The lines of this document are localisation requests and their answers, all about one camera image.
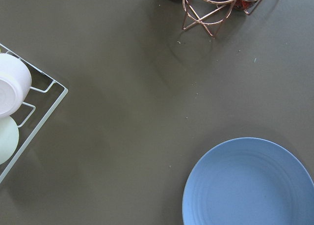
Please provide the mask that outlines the pale green cup in rack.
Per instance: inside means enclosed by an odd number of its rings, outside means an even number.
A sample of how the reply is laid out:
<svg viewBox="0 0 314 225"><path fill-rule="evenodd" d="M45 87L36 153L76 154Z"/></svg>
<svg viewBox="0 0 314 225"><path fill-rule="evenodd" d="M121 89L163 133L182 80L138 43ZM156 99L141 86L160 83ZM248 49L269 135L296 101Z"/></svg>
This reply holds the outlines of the pale green cup in rack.
<svg viewBox="0 0 314 225"><path fill-rule="evenodd" d="M5 163L15 152L19 142L19 129L10 117L0 119L0 163Z"/></svg>

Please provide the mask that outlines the blue round plate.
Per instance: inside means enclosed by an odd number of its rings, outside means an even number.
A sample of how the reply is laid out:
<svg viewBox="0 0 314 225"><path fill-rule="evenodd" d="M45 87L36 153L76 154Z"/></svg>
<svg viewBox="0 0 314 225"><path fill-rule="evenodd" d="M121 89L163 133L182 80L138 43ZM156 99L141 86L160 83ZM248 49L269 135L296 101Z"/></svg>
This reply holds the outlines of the blue round plate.
<svg viewBox="0 0 314 225"><path fill-rule="evenodd" d="M314 183L271 141L237 138L205 153L184 187L186 225L311 225Z"/></svg>

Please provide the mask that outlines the white cup in rack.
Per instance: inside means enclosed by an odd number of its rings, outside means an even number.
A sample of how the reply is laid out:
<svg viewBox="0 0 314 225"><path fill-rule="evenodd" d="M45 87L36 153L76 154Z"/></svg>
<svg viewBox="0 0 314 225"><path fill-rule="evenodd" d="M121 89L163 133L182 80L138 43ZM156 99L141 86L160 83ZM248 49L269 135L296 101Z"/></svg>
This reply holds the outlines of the white cup in rack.
<svg viewBox="0 0 314 225"><path fill-rule="evenodd" d="M0 117L15 113L25 100L32 84L27 66L13 55L0 55Z"/></svg>

